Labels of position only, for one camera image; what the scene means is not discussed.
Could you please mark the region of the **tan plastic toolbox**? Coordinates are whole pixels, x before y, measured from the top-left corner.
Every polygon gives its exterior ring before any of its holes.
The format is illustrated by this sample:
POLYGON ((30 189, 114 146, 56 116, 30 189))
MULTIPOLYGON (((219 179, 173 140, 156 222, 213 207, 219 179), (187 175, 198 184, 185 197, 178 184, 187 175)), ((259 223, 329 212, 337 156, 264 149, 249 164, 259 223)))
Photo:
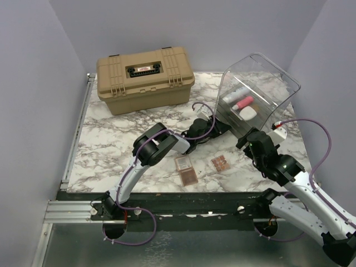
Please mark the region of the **tan plastic toolbox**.
POLYGON ((183 47, 100 58, 96 71, 98 97, 114 116, 187 103, 195 83, 183 47))

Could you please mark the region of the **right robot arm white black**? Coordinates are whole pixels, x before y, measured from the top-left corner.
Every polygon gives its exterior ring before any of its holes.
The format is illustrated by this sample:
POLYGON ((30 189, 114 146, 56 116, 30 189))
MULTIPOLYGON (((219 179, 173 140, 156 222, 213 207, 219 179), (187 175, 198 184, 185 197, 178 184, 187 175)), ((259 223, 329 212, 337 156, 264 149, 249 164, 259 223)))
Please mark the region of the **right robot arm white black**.
POLYGON ((355 259, 355 216, 321 189, 295 158, 278 153, 286 137, 287 131, 282 127, 269 133, 253 127, 238 139, 236 147, 252 159, 264 178, 284 187, 307 208, 302 209, 282 194, 267 189, 255 204, 256 213, 286 220, 321 245, 333 262, 349 266, 355 259))

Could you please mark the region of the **clear acrylic makeup organizer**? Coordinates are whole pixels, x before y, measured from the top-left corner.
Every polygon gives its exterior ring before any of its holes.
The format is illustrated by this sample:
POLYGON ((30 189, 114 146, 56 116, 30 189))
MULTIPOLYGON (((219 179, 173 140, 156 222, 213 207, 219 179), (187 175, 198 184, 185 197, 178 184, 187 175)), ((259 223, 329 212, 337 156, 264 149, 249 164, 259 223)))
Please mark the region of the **clear acrylic makeup organizer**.
POLYGON ((272 122, 280 120, 288 108, 291 98, 301 89, 300 83, 287 71, 261 53, 252 53, 231 65, 222 75, 215 105, 215 115, 223 123, 231 126, 237 138, 243 137, 252 127, 258 130, 268 128, 272 122), (234 101, 226 103, 223 97, 239 87, 247 87, 250 92, 234 101), (254 98, 251 106, 258 114, 244 121, 240 110, 232 107, 247 96, 254 98))

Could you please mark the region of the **pink tube with white cap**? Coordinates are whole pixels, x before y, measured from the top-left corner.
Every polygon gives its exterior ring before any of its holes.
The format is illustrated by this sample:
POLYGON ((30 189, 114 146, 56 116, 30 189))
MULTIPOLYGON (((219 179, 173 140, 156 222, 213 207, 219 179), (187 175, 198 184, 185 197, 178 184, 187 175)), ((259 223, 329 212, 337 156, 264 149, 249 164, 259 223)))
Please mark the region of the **pink tube with white cap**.
POLYGON ((247 96, 244 99, 238 101, 233 107, 233 110, 241 110, 247 106, 249 106, 251 103, 253 103, 254 98, 252 96, 247 96))

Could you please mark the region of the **white spray bottle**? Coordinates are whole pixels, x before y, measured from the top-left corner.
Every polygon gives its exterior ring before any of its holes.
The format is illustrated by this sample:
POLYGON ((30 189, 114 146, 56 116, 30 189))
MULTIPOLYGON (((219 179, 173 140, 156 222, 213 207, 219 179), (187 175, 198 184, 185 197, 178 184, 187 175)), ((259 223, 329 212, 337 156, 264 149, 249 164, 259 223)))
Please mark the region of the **white spray bottle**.
POLYGON ((239 87, 235 91, 229 93, 225 97, 222 98, 223 101, 226 103, 232 103, 234 101, 237 101, 241 97, 247 95, 250 92, 250 90, 247 87, 239 87))

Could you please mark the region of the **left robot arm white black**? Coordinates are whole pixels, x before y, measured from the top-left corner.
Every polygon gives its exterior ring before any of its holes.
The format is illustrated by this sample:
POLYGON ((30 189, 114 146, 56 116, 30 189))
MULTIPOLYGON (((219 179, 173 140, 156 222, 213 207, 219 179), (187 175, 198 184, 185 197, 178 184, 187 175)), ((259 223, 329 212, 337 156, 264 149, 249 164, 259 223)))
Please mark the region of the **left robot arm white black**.
POLYGON ((193 152, 197 145, 215 139, 231 130, 231 126, 210 116, 208 120, 197 118, 188 130, 174 133, 162 123, 157 123, 133 143, 132 158, 120 176, 118 184, 105 193, 103 212, 108 218, 118 219, 125 203, 141 176, 148 168, 157 165, 170 151, 182 155, 193 152))

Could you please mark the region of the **white egg-shaped sponge case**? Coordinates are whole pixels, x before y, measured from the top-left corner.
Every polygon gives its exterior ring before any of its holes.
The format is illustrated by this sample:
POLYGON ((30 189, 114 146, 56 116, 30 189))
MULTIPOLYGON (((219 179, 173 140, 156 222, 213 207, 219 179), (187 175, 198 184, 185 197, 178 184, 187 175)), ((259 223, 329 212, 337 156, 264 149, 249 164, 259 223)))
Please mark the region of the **white egg-shaped sponge case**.
POLYGON ((239 112, 239 116, 244 121, 250 121, 254 119, 257 116, 257 114, 258 113, 251 106, 246 106, 243 109, 241 109, 239 112))

